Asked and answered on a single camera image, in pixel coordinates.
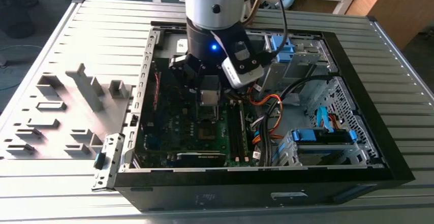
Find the metal bracket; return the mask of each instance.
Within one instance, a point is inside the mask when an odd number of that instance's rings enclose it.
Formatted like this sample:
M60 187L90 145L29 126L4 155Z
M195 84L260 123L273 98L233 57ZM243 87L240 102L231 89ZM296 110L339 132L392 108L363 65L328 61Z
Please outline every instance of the metal bracket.
M123 134L106 135L101 152L94 158L96 173L92 191L115 191L115 178L119 169L121 148L124 142Z

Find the metal workbench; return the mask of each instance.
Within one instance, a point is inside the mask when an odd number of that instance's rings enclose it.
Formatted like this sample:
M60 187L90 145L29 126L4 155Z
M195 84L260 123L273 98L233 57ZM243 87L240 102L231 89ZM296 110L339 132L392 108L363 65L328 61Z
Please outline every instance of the metal workbench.
M360 80L396 141L415 181L379 190L338 206L284 207L201 212L140 213L123 196L92 193L93 160L0 160L0 221L106 218L108 222L155 217L177 223L209 222L423 223L434 211L434 96L376 22L364 17L288 12L288 28L335 32ZM137 82L151 20L183 22L184 6L116 0L74 0L0 117L0 136L8 134L20 102L33 90L50 62L80 60L88 75ZM279 11L260 10L256 27L281 28ZM143 223L129 220L128 223Z

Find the power supply cable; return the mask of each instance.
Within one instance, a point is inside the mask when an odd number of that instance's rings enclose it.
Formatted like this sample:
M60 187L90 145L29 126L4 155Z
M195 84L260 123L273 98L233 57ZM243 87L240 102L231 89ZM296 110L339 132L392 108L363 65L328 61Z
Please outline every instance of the power supply cable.
M305 84L307 82L312 81L312 80L324 80L328 81L334 78L334 76L330 75L315 75L315 76L309 76L305 78L301 78L299 80L296 80L293 83L291 83L281 91L280 93L280 100L284 100L284 97L288 93L292 93L297 87L300 87L303 84ZM272 113L272 110L275 108L277 104L277 101L273 101L273 103L269 105L267 112L264 113L264 118L261 120L261 124L259 127L259 135L261 138L261 146L263 149L265 151L265 157L264 157L264 166L269 166L271 165L271 140L269 140L269 134L268 134L268 129L267 129L267 125L268 125L268 117Z

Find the floor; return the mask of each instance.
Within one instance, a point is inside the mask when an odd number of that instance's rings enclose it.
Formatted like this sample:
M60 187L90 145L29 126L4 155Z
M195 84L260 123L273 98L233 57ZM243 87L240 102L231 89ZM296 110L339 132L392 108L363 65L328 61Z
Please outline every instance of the floor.
M164 2L177 2L176 0L163 0ZM9 39L0 31L0 50L10 45L44 46L45 41L56 27L56 24L66 10L70 0L38 0L38 5L28 10L36 25L36 34L25 39ZM424 40L423 36L416 36L403 54L422 76L431 90L434 90L434 38ZM38 53L36 47L16 47L1 51L2 56L9 60L6 68L0 69L0 113L13 95L16 87L5 89L20 83L32 61Z

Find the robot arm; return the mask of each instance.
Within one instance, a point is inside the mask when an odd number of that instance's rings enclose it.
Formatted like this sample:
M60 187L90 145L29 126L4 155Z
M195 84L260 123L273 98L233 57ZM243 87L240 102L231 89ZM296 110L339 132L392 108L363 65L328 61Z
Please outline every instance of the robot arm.
M191 59L187 63L197 63L191 67L211 68L207 71L197 69L196 72L204 75L221 69L224 73L219 74L225 78L220 77L220 83L228 83L232 88L243 87L264 75L263 67L279 52L277 49L276 52L255 53L240 23L243 5L244 0L185 0L187 57Z

